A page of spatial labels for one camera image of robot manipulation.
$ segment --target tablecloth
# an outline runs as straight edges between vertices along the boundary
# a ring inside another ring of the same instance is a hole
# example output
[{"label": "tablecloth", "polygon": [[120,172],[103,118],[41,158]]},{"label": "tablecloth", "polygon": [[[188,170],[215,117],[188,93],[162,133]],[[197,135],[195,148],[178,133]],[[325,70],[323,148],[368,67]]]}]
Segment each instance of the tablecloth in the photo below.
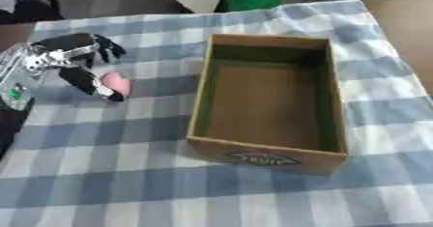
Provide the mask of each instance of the tablecloth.
[{"label": "tablecloth", "polygon": [[[360,0],[42,22],[32,40],[75,32],[128,50],[94,72],[130,78],[130,98],[85,96],[49,74],[1,161],[1,226],[433,225],[433,104]],[[329,176],[190,157],[213,33],[330,38],[351,157]]]}]

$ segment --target open box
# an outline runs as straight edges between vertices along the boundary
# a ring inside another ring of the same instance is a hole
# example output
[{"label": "open box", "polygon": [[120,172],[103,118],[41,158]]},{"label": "open box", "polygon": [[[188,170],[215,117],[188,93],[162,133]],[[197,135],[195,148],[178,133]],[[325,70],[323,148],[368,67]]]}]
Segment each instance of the open box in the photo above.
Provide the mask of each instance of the open box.
[{"label": "open box", "polygon": [[347,155],[330,42],[212,35],[188,142],[220,161],[331,172]]}]

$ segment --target table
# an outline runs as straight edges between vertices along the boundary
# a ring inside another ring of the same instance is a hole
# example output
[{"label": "table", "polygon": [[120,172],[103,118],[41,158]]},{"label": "table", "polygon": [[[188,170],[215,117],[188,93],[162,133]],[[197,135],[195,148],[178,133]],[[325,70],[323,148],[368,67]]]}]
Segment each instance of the table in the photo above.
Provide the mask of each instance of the table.
[{"label": "table", "polygon": [[433,95],[433,0],[364,0],[403,60]]},{"label": "table", "polygon": [[[112,38],[130,98],[109,104],[50,74],[0,163],[4,226],[405,226],[433,223],[430,97],[361,1],[211,15],[43,22],[32,40]],[[351,157],[330,176],[188,155],[185,131],[212,33],[330,37]]]}]

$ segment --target pink object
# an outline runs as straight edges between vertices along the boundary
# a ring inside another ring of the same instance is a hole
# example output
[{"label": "pink object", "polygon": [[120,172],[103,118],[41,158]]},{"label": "pink object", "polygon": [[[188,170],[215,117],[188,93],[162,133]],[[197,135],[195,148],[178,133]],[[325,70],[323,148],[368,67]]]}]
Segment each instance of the pink object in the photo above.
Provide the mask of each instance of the pink object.
[{"label": "pink object", "polygon": [[118,72],[108,72],[102,75],[100,80],[104,86],[120,92],[124,97],[130,94],[130,81]]}]

